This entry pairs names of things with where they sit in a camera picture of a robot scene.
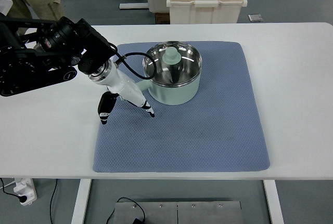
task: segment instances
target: pot handle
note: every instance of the pot handle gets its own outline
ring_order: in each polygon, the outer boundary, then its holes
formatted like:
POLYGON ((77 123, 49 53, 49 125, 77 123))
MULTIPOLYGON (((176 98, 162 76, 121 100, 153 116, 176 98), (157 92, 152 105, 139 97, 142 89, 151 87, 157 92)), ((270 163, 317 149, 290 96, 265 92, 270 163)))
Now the pot handle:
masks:
POLYGON ((151 87, 151 81, 150 80, 141 80, 141 81, 137 82, 136 85, 137 85, 137 87, 139 87, 139 89, 141 91, 144 91, 151 87))

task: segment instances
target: pot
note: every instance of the pot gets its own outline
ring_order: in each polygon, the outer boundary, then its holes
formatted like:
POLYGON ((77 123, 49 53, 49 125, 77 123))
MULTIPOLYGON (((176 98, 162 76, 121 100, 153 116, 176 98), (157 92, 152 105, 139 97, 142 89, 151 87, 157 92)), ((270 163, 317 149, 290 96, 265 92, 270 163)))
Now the pot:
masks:
MULTIPOLYGON (((201 55, 184 42, 163 42, 147 51, 157 65, 157 73, 150 80, 137 83, 141 91, 148 89, 160 103, 178 105, 188 102, 198 91, 201 75, 201 55)), ((143 59, 146 76, 153 74, 153 65, 143 59)))

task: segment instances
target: power cord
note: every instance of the power cord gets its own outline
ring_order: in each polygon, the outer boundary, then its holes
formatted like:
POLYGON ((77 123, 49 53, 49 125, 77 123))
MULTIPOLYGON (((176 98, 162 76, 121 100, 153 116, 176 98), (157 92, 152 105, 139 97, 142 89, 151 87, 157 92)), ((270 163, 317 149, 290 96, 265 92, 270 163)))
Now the power cord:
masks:
MULTIPOLYGON (((119 202, 119 201, 122 200, 122 199, 127 199, 127 200, 129 200, 129 201, 131 201, 131 202, 134 202, 136 205, 139 206, 139 208, 142 210, 142 213, 144 214, 144 219, 143 219, 142 221, 139 220, 139 219, 137 219, 137 218, 135 218, 135 220, 133 221, 133 224, 144 224, 145 221, 146 221, 146 214, 145 214, 145 211, 142 209, 142 207, 141 207, 137 202, 135 202, 135 201, 133 201, 132 199, 127 198, 127 197, 120 197, 120 198, 117 200, 117 202, 119 202)), ((113 209, 111 215, 109 216, 109 218, 108 218, 107 221, 106 221, 106 224, 109 223, 109 220, 111 219, 111 217, 112 217, 112 215, 113 215, 115 209, 116 209, 116 208, 113 209)))
POLYGON ((56 185, 54 187, 53 194, 52 194, 51 201, 50 201, 50 220, 51 220, 51 224, 53 224, 53 222, 52 222, 52 214, 51 214, 52 200, 53 200, 54 193, 56 192, 57 185, 58 185, 58 179, 56 179, 56 185))
POLYGON ((11 193, 8 193, 5 191, 5 184, 4 184, 4 181, 2 180, 2 178, 0 178, 1 182, 2 182, 2 191, 5 193, 5 194, 9 194, 9 195, 12 195, 12 196, 15 196, 17 197, 19 200, 20 200, 20 203, 24 203, 26 202, 27 200, 27 197, 25 195, 22 195, 22 196, 19 196, 19 195, 15 195, 15 194, 11 194, 11 193))
POLYGON ((12 184, 14 184, 15 183, 15 181, 12 181, 11 183, 9 183, 9 184, 7 184, 7 185, 4 185, 4 187, 6 188, 6 187, 8 187, 9 185, 12 185, 12 184))

